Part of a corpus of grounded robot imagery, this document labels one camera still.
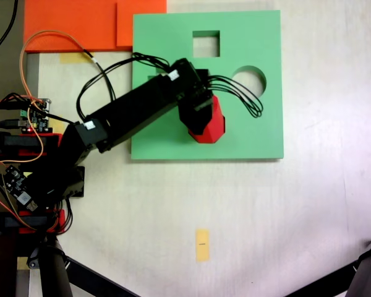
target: white sticker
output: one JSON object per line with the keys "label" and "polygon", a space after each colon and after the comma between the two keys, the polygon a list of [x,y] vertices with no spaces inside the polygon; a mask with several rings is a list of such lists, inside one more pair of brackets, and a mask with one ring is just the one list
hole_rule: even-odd
{"label": "white sticker", "polygon": [[23,205],[25,205],[27,202],[29,202],[30,199],[31,199],[31,197],[26,192],[22,192],[21,195],[19,195],[18,198],[17,198],[17,200],[20,203],[22,203]]}
{"label": "white sticker", "polygon": [[169,78],[174,81],[175,79],[178,79],[180,77],[177,70],[173,70],[171,73],[168,73]]}
{"label": "white sticker", "polygon": [[89,121],[89,122],[84,123],[84,126],[87,128],[87,130],[96,128],[93,121]]}

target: red robot part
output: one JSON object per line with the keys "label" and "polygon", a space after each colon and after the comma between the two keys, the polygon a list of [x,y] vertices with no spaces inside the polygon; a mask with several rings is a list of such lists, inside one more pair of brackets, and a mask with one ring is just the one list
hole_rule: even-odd
{"label": "red robot part", "polygon": [[225,117],[220,108],[217,96],[213,96],[213,116],[207,124],[202,135],[195,135],[190,130],[189,134],[200,144],[214,144],[225,133]]}

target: green shape sorter board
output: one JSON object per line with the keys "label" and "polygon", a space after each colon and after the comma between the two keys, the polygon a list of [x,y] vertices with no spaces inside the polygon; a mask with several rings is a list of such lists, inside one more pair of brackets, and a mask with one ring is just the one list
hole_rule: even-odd
{"label": "green shape sorter board", "polygon": [[[220,56],[194,58],[193,36],[212,32],[220,38]],[[132,159],[283,158],[280,11],[135,15],[134,51],[171,64],[187,58],[196,69],[230,78],[251,67],[263,75],[266,89],[260,97],[262,117],[257,119],[238,98],[215,92],[226,118],[226,132],[215,144],[194,141],[177,108],[171,110],[132,138]],[[133,87],[156,73],[134,62]]]}

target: white table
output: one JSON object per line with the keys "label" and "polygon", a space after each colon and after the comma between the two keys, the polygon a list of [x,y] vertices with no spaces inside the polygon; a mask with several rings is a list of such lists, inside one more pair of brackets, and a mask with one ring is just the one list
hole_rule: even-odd
{"label": "white table", "polygon": [[[131,162],[129,142],[93,152],[85,197],[72,200],[73,227],[59,237],[69,256],[141,296],[280,297],[363,252],[371,0],[168,0],[168,12],[255,9],[281,10],[284,159]],[[108,66],[130,54],[96,56]],[[117,95],[130,90],[130,67],[110,74]],[[75,99],[96,73],[41,54],[38,96],[78,120]],[[101,82],[82,106],[88,113],[107,102]],[[210,230],[208,262],[195,261],[197,228]],[[30,296],[39,296],[32,275]]]}

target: orange foam board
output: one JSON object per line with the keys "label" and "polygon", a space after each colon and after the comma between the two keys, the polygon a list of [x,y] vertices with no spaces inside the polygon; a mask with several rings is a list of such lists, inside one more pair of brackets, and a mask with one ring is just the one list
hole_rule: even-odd
{"label": "orange foam board", "polygon": [[117,48],[132,51],[134,14],[165,14],[166,0],[118,0]]}
{"label": "orange foam board", "polygon": [[[90,51],[116,49],[117,0],[25,0],[23,40],[40,30],[62,30]],[[55,34],[36,37],[27,52],[80,51]]]}

